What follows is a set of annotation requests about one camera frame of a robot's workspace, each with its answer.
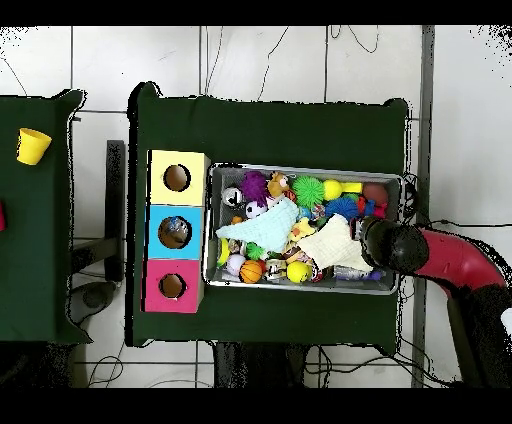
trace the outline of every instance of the blue block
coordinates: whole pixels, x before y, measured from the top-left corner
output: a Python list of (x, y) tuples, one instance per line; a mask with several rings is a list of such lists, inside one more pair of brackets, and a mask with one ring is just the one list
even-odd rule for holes
[[(185, 206), (150, 205), (148, 259), (194, 259), (201, 258), (203, 237), (203, 208)], [(158, 227), (165, 218), (181, 216), (192, 226), (192, 237), (181, 249), (169, 249), (158, 238)]]

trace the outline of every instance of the shape sorter box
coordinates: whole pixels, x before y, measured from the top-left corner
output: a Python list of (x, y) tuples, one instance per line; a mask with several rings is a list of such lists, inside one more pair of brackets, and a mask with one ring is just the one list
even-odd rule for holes
[[(193, 314), (203, 298), (201, 261), (179, 259), (150, 259), (147, 261), (146, 298), (144, 312), (174, 312)], [(161, 281), (168, 275), (177, 275), (185, 284), (183, 295), (177, 299), (166, 297)]]
[[(148, 151), (150, 203), (152, 205), (204, 206), (206, 177), (210, 160), (204, 153), (164, 150)], [(180, 167), (186, 174), (186, 188), (169, 189), (166, 173)]]
[[(150, 150), (147, 163), (149, 204), (145, 209), (147, 251), (141, 309), (144, 312), (195, 313), (204, 290), (201, 261), (210, 160), (202, 153)], [(181, 184), (169, 179), (169, 175), (185, 177), (185, 181)], [(166, 228), (167, 218), (173, 217), (186, 223), (189, 234), (185, 244), (175, 248), (164, 245), (159, 237), (159, 230)], [(182, 291), (178, 290), (179, 294), (166, 296), (169, 292), (162, 284), (169, 276), (183, 287)]]

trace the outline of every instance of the orange basketball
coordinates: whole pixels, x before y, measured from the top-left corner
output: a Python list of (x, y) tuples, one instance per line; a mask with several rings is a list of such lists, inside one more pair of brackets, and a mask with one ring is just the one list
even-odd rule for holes
[(253, 284), (259, 281), (263, 272), (258, 262), (253, 260), (247, 260), (240, 268), (240, 279), (244, 283)]

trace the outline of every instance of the pink block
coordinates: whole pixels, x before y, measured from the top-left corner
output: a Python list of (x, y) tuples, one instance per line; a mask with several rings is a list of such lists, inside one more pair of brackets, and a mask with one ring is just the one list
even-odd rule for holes
[[(146, 312), (197, 312), (202, 297), (201, 261), (186, 259), (150, 259), (147, 263)], [(160, 280), (166, 274), (178, 274), (187, 285), (178, 299), (165, 297), (159, 288)]]

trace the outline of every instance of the pink toy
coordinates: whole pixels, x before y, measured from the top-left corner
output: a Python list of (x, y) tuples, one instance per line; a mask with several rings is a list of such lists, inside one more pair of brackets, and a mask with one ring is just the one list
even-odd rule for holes
[(383, 203), (380, 206), (375, 205), (375, 209), (373, 210), (373, 216), (377, 218), (386, 218), (386, 208), (388, 207), (387, 203)]
[(0, 231), (3, 231), (5, 229), (6, 229), (6, 225), (5, 225), (4, 211), (2, 208), (2, 202), (0, 202)]
[(267, 206), (267, 179), (260, 171), (249, 171), (244, 175), (240, 190), (249, 201), (256, 201), (261, 208)]

